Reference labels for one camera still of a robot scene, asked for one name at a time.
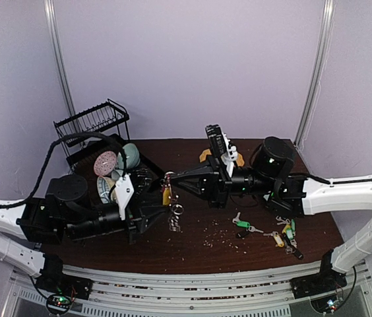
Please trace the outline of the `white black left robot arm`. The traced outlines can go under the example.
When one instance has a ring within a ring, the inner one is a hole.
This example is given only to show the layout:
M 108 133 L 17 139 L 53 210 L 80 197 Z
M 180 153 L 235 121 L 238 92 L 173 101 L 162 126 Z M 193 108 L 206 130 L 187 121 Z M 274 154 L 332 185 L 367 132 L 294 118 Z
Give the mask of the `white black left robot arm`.
M 80 132 L 61 142 L 89 137 L 117 150 L 119 176 L 108 180 L 99 203 L 91 201 L 88 182 L 78 174 L 51 179 L 43 197 L 31 193 L 18 201 L 0 200 L 0 260 L 27 274 L 39 294 L 59 306 L 88 299 L 92 280 L 66 274 L 59 256 L 33 250 L 28 243 L 58 245 L 64 238 L 82 241 L 117 232 L 126 232 L 134 242 L 175 203 L 170 179 L 153 180 L 115 139 Z

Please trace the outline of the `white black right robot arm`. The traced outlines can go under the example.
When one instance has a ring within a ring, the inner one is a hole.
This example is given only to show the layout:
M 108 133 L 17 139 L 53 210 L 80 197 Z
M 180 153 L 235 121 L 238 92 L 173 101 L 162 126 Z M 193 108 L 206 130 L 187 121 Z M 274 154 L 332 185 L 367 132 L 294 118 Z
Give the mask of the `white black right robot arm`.
M 372 211 L 372 175 L 324 179 L 293 173 L 294 150 L 277 137 L 267 137 L 254 150 L 249 167 L 238 166 L 237 151 L 223 137 L 210 137 L 211 154 L 197 168 L 169 173 L 170 183 L 212 207 L 223 208 L 229 196 L 264 199 L 268 210 L 283 218 L 333 211 Z M 372 254 L 372 218 L 348 241 L 329 250 L 318 273 L 290 281 L 295 298 L 345 287 L 346 273 Z

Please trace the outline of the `red handled key ring holder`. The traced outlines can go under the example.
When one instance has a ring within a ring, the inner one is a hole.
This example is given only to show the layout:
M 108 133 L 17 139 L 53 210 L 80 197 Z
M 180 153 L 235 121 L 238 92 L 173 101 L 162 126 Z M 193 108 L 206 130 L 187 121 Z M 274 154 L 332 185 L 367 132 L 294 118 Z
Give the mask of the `red handled key ring holder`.
M 170 180 L 170 174 L 174 172 L 169 171 L 164 174 L 163 179 L 166 181 L 166 187 L 170 189 L 171 201 L 168 205 L 170 215 L 168 217 L 169 230 L 172 232 L 181 232 L 180 217 L 184 212 L 182 204 L 179 203 L 179 195 L 173 188 L 172 181 Z

